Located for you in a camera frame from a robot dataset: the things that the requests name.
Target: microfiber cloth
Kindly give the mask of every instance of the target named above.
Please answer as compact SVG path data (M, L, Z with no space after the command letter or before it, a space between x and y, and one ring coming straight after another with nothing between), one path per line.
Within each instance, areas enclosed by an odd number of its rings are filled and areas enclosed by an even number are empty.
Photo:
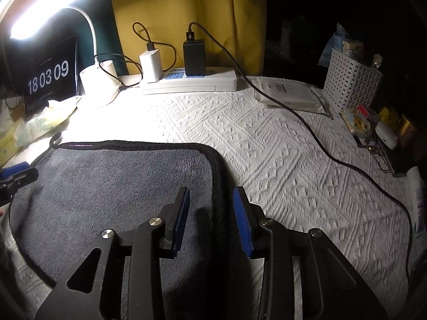
M9 221L21 253L51 285L102 230L137 228L187 186L191 202L181 251L174 260L161 259L165 314L168 319L212 317L225 282L229 211L225 168L214 149L65 143L36 168L39 179L16 194Z

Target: digital clock display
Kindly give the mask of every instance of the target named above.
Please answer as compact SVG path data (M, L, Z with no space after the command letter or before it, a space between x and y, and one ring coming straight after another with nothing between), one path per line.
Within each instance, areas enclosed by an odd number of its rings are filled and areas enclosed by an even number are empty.
M74 36L26 57L24 107L30 116L47 107L48 100L62 101L78 95L77 40Z

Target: storage basket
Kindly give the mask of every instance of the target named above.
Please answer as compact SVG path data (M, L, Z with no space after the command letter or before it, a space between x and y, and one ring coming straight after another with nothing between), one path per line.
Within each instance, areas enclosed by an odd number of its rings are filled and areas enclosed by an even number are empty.
M323 96L332 109L340 112L356 108L359 104L369 107L377 93L383 74L332 49Z

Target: metal screw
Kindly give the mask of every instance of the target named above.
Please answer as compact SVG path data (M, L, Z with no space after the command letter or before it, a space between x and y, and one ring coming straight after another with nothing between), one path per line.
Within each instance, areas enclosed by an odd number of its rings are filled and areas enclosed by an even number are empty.
M310 234L311 234L311 236L312 236L312 237L314 237L314 238L318 238L318 237L320 237L321 235L323 235L323 232L322 232L322 230L321 230L321 229L316 229L316 228L314 228L314 229L311 229L311 230L310 230Z
M114 232L113 232L113 230L106 229L101 233L101 236L102 236L102 238L105 238L105 239L111 238L112 236L114 236Z
M150 221L149 221L149 224L151 226L159 226L159 225L162 224L162 222L163 222L163 220L160 219L160 218L151 218Z
M261 219L261 224L263 224L264 226L270 226L272 223L273 223L273 219L271 218Z

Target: desk lamp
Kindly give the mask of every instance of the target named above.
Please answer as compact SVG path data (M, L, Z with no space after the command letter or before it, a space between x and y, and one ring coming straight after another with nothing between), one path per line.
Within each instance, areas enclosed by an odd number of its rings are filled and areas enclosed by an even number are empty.
M120 82L106 74L97 58L97 39L92 20L87 13L78 7L70 6L75 0L37 0L15 22L11 29L10 38L27 39L37 33L44 23L59 10L70 8L80 12L87 20L93 38L93 56L95 64L80 72L80 79L85 90L86 101L90 107L102 107L115 99L119 92ZM102 68L117 77L113 61L105 61Z

